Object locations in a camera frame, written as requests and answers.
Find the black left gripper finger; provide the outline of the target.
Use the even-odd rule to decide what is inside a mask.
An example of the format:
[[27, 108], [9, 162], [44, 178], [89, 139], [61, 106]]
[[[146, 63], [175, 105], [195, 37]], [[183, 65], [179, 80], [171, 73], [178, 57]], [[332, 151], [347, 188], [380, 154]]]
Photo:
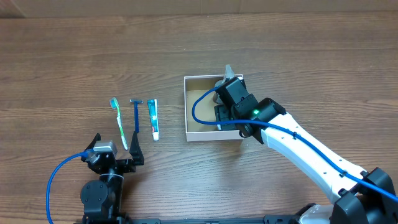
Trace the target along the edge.
[[97, 133], [95, 135], [95, 137], [93, 138], [92, 142], [90, 142], [90, 144], [87, 146], [87, 148], [85, 149], [85, 152], [90, 152], [93, 150], [95, 144], [101, 140], [101, 135], [100, 133]]
[[129, 153], [132, 156], [132, 160], [134, 161], [135, 166], [144, 165], [144, 156], [139, 145], [139, 139], [136, 131], [134, 131], [132, 135]]

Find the clear soap pump bottle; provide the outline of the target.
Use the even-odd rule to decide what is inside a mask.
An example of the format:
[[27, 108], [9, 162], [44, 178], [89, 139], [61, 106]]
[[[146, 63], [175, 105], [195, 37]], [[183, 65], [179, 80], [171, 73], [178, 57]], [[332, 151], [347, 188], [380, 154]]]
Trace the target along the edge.
[[[227, 81], [229, 81], [233, 77], [235, 77], [235, 73], [233, 72], [233, 70], [231, 68], [231, 65], [225, 65], [225, 73], [224, 73], [223, 79], [222, 80], [218, 80], [215, 83], [215, 87], [221, 86], [222, 84], [226, 83]], [[213, 101], [216, 104], [218, 104], [218, 105], [222, 105], [223, 104], [222, 100], [220, 99], [220, 97], [218, 96], [217, 93], [214, 93]]]

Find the green white toothbrush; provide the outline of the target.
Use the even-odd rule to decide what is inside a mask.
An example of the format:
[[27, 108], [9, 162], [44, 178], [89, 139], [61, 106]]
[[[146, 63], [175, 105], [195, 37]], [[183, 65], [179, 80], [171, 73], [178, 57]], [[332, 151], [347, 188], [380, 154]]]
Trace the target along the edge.
[[116, 110], [116, 112], [117, 112], [116, 121], [118, 123], [119, 131], [120, 131], [120, 135], [121, 135], [121, 141], [122, 141], [124, 150], [127, 151], [128, 150], [128, 146], [127, 146], [127, 141], [126, 141], [126, 137], [125, 137], [125, 134], [124, 134], [123, 125], [122, 125], [122, 121], [121, 121], [121, 110], [120, 110], [120, 107], [119, 107], [118, 100], [117, 100], [116, 97], [112, 97], [109, 100], [109, 103], [111, 105], [111, 108], [113, 110]]

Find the blue disposable razor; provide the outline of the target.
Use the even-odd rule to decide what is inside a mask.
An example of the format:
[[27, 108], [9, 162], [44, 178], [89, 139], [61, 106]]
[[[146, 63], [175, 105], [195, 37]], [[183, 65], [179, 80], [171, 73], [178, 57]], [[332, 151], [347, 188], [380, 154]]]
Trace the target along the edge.
[[134, 105], [134, 125], [135, 125], [135, 132], [139, 133], [139, 105], [143, 104], [142, 100], [134, 100], [130, 99], [130, 103]]

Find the teal toothpaste tube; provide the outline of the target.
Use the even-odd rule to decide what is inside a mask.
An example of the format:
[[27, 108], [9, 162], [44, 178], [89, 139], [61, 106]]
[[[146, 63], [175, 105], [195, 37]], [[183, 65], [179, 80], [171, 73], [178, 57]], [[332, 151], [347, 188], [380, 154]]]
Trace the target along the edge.
[[152, 128], [152, 137], [154, 141], [159, 140], [159, 121], [158, 121], [158, 109], [157, 99], [148, 100], [147, 105], [149, 108], [150, 123]]

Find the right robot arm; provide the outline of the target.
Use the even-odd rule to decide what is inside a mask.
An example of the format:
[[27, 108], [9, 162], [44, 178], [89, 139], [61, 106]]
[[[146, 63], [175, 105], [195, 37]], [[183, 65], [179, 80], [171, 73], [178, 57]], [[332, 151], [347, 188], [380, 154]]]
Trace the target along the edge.
[[282, 154], [326, 195], [329, 205], [309, 206], [295, 223], [397, 223], [396, 191], [382, 169], [368, 172], [342, 158], [276, 101], [257, 101], [242, 79], [230, 79], [215, 93], [231, 116], [228, 124]]

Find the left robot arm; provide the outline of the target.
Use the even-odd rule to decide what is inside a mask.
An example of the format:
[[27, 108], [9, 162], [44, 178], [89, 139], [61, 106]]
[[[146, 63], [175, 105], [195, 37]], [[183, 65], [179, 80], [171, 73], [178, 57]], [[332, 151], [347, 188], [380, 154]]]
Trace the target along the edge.
[[87, 182], [80, 193], [84, 205], [83, 223], [132, 223], [127, 213], [121, 212], [124, 174], [133, 173], [137, 166], [144, 165], [136, 132], [133, 132], [128, 159], [116, 159], [117, 148], [112, 141], [102, 141], [96, 134], [84, 150], [81, 159], [99, 179]]

